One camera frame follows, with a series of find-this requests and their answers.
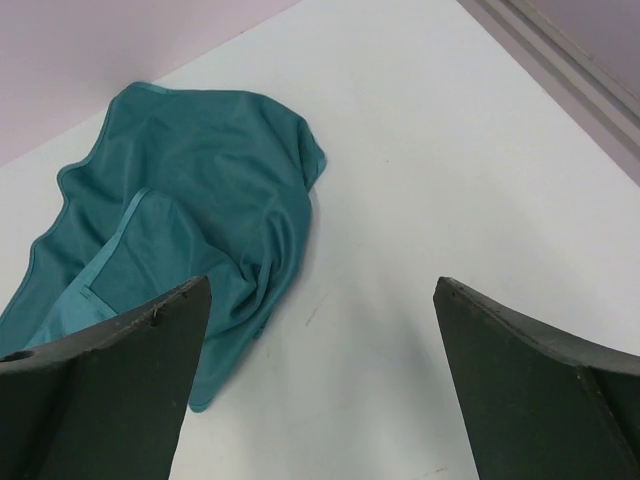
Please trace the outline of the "teal cloth napkin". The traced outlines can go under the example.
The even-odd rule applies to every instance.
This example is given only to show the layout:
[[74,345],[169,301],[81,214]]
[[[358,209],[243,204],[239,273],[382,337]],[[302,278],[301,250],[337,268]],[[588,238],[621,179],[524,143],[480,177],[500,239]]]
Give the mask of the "teal cloth napkin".
[[2,353],[204,276],[211,309],[188,401],[204,411],[296,279],[325,165],[306,120],[267,96],[128,86],[88,155],[58,173],[63,204],[2,313]]

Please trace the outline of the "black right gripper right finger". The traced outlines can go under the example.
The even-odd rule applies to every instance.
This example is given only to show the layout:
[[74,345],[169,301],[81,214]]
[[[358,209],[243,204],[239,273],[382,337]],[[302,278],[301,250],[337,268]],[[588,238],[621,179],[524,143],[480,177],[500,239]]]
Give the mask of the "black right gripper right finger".
[[482,479],[636,479],[639,359],[442,277],[433,296]]

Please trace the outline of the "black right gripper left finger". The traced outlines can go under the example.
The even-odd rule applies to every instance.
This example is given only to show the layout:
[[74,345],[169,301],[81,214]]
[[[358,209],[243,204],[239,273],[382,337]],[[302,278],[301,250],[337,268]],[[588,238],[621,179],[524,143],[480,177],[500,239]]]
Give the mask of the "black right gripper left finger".
[[1,359],[4,479],[166,479],[211,306],[196,277]]

